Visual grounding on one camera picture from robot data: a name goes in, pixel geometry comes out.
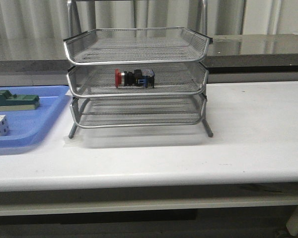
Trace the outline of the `red emergency stop button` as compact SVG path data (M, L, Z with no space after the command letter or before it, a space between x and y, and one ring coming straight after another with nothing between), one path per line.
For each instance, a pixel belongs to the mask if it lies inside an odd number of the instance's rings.
M152 69L135 69L134 72L115 69L115 87L137 86L154 88L155 74Z

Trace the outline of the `silver mesh tray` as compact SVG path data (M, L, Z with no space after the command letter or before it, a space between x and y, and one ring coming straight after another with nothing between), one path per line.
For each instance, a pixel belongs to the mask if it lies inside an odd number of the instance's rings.
M185 27L94 29L64 40L74 65L203 60L212 39Z
M115 86L115 70L152 69L154 86ZM199 62L136 63L74 66L67 73L71 93L78 98L195 95L206 88L209 72Z
M169 126L199 123L205 96L74 98L70 110L81 128Z

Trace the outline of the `blue plastic tray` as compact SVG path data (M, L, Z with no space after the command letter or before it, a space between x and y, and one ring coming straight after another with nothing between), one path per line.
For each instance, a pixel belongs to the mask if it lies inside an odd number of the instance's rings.
M8 134L0 136L0 154L17 154L35 147L48 134L70 99L69 88L63 85L0 87L0 90L40 98L35 110L0 112L7 117L9 126Z

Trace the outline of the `dark rear countertop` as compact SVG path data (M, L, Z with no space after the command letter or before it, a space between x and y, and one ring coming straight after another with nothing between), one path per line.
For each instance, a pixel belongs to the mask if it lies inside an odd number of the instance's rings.
M298 72L298 35L219 35L202 61L211 73ZM0 73L66 72L60 38L0 39Z

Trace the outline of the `green electrical module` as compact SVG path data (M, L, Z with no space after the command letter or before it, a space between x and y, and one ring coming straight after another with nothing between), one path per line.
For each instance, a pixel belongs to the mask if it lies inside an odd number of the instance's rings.
M35 110L39 105L38 95L12 94L9 90L0 90L0 112Z

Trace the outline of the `white table leg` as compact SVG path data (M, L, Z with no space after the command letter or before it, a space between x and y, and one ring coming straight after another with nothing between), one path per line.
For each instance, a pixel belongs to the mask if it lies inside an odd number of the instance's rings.
M291 236L298 234L298 206L286 222L286 228Z

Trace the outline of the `grey metal rack frame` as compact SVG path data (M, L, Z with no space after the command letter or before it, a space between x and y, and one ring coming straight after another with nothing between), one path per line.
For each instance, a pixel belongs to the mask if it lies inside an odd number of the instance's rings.
M79 12L77 8L77 1L76 0L68 0L67 1L67 9L68 9L68 25L69 25L69 35L74 37L74 22L76 23L77 30L79 35L85 34L85 32L82 32L81 30L81 24L79 19ZM196 19L196 31L200 30L201 22L202 24L202 34L206 36L211 44L213 43L212 37L207 36L207 28L208 28L208 1L207 0L199 0L198 6L197 6L197 19ZM206 130L206 133L208 137L213 137L213 132L206 120L206 116L203 116L202 118L202 124Z

